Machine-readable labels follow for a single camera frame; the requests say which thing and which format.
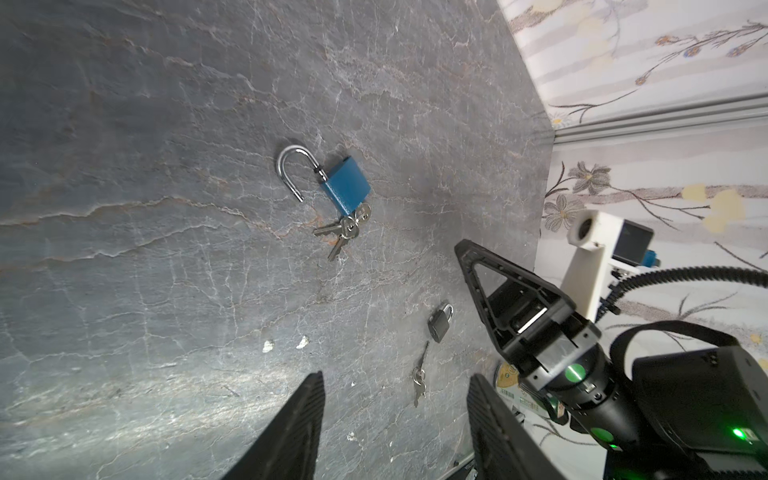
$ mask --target gray marble surface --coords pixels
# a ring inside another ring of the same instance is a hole
[[[437,478],[472,449],[468,378],[498,357],[453,246],[533,266],[553,136],[494,0],[0,14],[3,478],[219,478],[316,370],[316,478]],[[275,175],[290,138],[371,183],[335,263],[310,169],[289,161],[304,204]]]

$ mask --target blue padlock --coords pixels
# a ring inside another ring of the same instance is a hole
[[[285,160],[292,153],[302,154],[310,161],[312,169],[317,174],[320,186],[323,187],[323,190],[325,190],[344,217],[354,214],[355,209],[360,206],[371,191],[368,180],[362,175],[354,158],[345,158],[327,174],[323,166],[309,150],[301,145],[290,145],[285,147],[280,152],[280,155],[277,156],[275,169],[283,183],[296,195],[299,202],[303,202],[304,197],[296,188],[296,185],[288,178],[285,171]]]

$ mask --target black cable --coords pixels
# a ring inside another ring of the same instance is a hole
[[[614,306],[626,292],[660,283],[692,282],[695,280],[738,282],[768,288],[768,272],[763,270],[750,270],[737,266],[687,266],[671,270],[655,270],[631,276],[613,285],[611,294],[603,300],[598,308],[598,314],[594,321],[597,322],[601,319],[607,310],[619,313],[620,310],[615,309]]]

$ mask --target padlock shackle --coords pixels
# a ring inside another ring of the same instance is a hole
[[[275,170],[277,170],[277,174],[280,176],[280,179],[283,181],[283,183],[290,189],[290,191],[293,192],[294,195],[296,195],[296,198],[299,199],[299,202],[303,202],[304,196],[301,194],[301,192],[299,192],[299,189],[296,188],[296,185],[294,185],[293,182],[288,178],[285,170],[286,159],[292,153],[302,154],[304,157],[306,157],[307,160],[310,161],[312,169],[320,177],[321,182],[327,182],[328,175],[326,175],[326,172],[323,170],[323,166],[317,161],[315,156],[312,155],[312,152],[307,150],[302,145],[289,145],[280,152],[280,155],[278,155],[275,159]]]

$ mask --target padlock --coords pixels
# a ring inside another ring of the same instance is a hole
[[[288,178],[285,171],[285,160],[292,153],[302,154],[306,157],[315,174],[317,174],[320,186],[325,190],[336,208],[339,209],[342,216],[347,217],[354,214],[355,209],[360,206],[363,200],[371,191],[368,180],[362,175],[357,162],[352,157],[347,157],[339,162],[330,173],[326,174],[323,166],[317,161],[314,155],[301,145],[290,145],[285,147],[275,160],[275,169],[277,174],[283,180],[286,186],[296,195],[299,202],[304,201],[301,192],[296,185]]]

